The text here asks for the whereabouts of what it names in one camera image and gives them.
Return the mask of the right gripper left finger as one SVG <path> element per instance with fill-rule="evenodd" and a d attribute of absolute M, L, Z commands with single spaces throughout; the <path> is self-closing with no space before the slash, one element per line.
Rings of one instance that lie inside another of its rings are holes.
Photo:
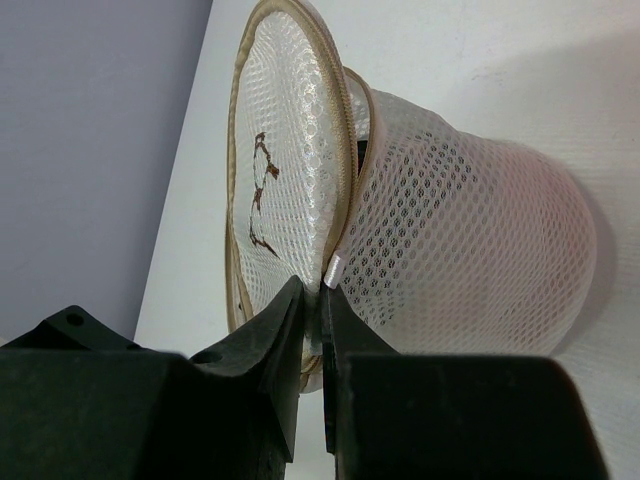
<path fill-rule="evenodd" d="M 281 479 L 293 460 L 304 289 L 191 357 L 70 306 L 1 349 L 5 479 Z"/>

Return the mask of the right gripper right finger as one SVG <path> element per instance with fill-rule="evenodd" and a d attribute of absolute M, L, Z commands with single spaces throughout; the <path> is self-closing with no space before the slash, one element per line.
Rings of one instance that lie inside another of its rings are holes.
<path fill-rule="evenodd" d="M 340 479 L 605 479 L 580 395 L 554 360 L 409 355 L 322 291 L 326 445 Z"/>

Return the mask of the white mesh laundry bag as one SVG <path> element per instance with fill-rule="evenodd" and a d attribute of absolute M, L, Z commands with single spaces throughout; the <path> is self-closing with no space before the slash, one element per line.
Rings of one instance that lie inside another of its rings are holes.
<path fill-rule="evenodd" d="M 596 243 L 555 161 L 372 89 L 311 4 L 255 6 L 228 113 L 228 324 L 298 277 L 302 392 L 322 386 L 322 288 L 403 353 L 548 355 L 585 302 Z"/>

